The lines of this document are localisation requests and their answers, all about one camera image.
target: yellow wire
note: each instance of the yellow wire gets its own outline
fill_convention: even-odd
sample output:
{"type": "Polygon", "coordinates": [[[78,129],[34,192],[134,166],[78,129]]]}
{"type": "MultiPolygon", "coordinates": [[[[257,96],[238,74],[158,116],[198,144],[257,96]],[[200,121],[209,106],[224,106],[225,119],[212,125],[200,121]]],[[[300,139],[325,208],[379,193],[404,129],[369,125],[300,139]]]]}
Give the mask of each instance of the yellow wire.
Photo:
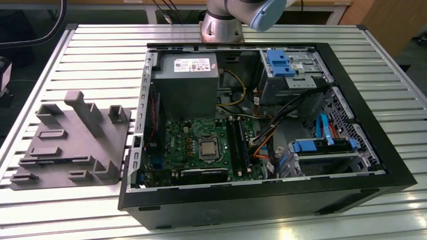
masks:
{"type": "Polygon", "coordinates": [[[240,80],[240,78],[236,76],[236,74],[232,73],[232,71],[224,69],[224,72],[229,73],[234,77],[234,79],[237,79],[237,81],[238,81],[238,83],[241,85],[241,88],[242,88],[242,94],[241,94],[241,97],[240,97],[240,99],[237,101],[230,102],[230,103],[217,104],[217,106],[222,106],[222,107],[224,106],[232,106],[232,105],[240,103],[242,101],[242,99],[245,99],[245,96],[246,96],[246,88],[245,88],[245,85],[242,84],[242,81],[240,80]]]}

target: sticker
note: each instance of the sticker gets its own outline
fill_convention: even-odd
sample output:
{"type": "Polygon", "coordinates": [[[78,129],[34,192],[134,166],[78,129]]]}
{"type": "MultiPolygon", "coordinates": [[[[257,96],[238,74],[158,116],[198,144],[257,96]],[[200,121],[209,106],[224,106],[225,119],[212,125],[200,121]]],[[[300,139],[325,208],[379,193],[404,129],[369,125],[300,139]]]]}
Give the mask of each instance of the sticker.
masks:
{"type": "Polygon", "coordinates": [[[303,69],[304,67],[303,67],[303,64],[300,64],[300,63],[292,63],[292,68],[293,69],[303,69]]]}
{"type": "Polygon", "coordinates": [[[173,72],[209,72],[210,64],[208,58],[186,58],[173,61],[173,72]]]}
{"type": "Polygon", "coordinates": [[[268,168],[268,170],[269,170],[269,172],[275,172],[275,166],[268,162],[267,163],[267,168],[268,168]]]}
{"type": "Polygon", "coordinates": [[[256,106],[260,105],[260,98],[259,98],[257,96],[253,97],[253,104],[254,104],[256,106]]]}

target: black plastic frame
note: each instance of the black plastic frame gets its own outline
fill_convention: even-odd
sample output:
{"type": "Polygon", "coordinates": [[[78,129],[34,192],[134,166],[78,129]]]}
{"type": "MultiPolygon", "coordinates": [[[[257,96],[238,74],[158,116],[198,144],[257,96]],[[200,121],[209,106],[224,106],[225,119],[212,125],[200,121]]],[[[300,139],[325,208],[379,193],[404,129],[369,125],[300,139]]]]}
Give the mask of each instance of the black plastic frame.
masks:
{"type": "MultiPolygon", "coordinates": [[[[168,204],[194,203],[206,201],[220,201],[232,199],[257,198],[265,196],[277,195],[293,195],[303,193],[316,193],[325,191],[341,191],[341,190],[360,190],[361,197],[356,197],[351,202],[343,205],[341,209],[345,209],[363,199],[368,200],[373,197],[373,194],[380,190],[380,194],[397,192],[407,187],[416,184],[416,180],[400,158],[400,155],[383,131],[383,128],[369,110],[369,107],[356,89],[356,86],[341,66],[341,63],[327,43],[149,43],[148,49],[153,49],[152,52],[161,53],[170,47],[174,47],[174,51],[180,51],[181,48],[193,48],[194,51],[201,46],[209,47],[212,51],[218,51],[214,48],[232,47],[240,50],[250,48],[271,48],[271,47],[315,47],[323,62],[328,68],[337,87],[343,93],[343,97],[349,105],[352,113],[355,115],[355,122],[364,131],[364,134],[371,142],[373,151],[381,160],[387,174],[353,176],[341,178],[319,177],[309,180],[284,181],[284,182],[265,182],[268,184],[252,184],[252,185],[232,185],[221,187],[205,187],[194,189],[178,189],[165,188],[157,191],[146,192],[125,192],[126,191],[126,178],[122,178],[120,198],[118,198],[118,210],[125,210],[128,207],[153,207],[168,204]]],[[[124,165],[124,174],[126,176],[128,164],[124,165]]]]}

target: wooden cabinet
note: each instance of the wooden cabinet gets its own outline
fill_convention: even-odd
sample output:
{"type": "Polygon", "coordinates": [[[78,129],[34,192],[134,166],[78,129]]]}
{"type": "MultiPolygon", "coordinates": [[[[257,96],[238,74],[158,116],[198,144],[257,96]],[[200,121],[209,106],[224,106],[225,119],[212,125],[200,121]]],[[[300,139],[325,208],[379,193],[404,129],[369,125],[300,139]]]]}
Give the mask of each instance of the wooden cabinet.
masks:
{"type": "Polygon", "coordinates": [[[365,25],[392,57],[427,23],[427,0],[353,0],[340,25],[365,25]]]}

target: motherboard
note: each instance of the motherboard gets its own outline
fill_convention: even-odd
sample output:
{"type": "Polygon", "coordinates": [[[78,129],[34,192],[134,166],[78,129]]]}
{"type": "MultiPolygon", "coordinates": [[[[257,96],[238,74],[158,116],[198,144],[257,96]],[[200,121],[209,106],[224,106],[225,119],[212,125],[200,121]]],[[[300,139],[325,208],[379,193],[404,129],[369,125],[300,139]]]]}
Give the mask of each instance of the motherboard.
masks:
{"type": "Polygon", "coordinates": [[[149,156],[150,167],[156,171],[145,176],[148,179],[161,179],[156,182],[158,187],[173,186],[173,178],[182,177],[194,178],[196,182],[201,176],[225,178],[224,182],[263,179],[261,165],[252,164],[249,156],[236,152],[238,144],[248,153],[248,142],[253,136],[249,118],[232,121],[228,118],[169,120],[165,123],[164,153],[149,156]],[[245,144],[234,140],[234,135],[242,137],[245,144]]]}

